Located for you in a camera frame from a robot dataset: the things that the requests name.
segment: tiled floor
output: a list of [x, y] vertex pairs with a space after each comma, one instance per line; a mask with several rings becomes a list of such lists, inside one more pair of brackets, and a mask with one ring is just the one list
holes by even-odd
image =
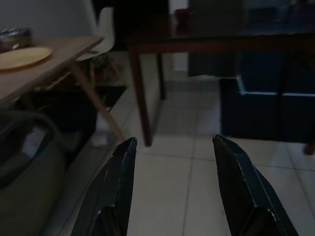
[[[218, 82], [167, 88], [153, 145], [138, 149], [128, 235], [228, 236], [211, 142], [220, 132]], [[270, 181], [299, 235], [315, 235], [315, 156], [303, 155], [302, 144], [232, 140]]]

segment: plate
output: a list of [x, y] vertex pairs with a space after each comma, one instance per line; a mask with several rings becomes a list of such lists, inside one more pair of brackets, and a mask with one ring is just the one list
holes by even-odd
[[51, 48], [31, 47], [0, 54], [0, 70], [10, 70], [39, 62], [52, 53]]

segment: white chair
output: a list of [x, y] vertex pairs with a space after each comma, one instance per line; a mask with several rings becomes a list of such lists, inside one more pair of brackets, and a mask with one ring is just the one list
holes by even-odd
[[102, 36], [103, 41], [98, 44], [96, 47], [91, 49], [89, 52], [83, 54], [77, 60], [86, 60], [96, 56], [99, 56], [103, 53], [111, 50], [115, 44], [115, 29], [114, 29], [114, 19], [113, 19], [112, 7], [105, 7], [101, 10], [99, 14], [97, 32], [95, 35]]

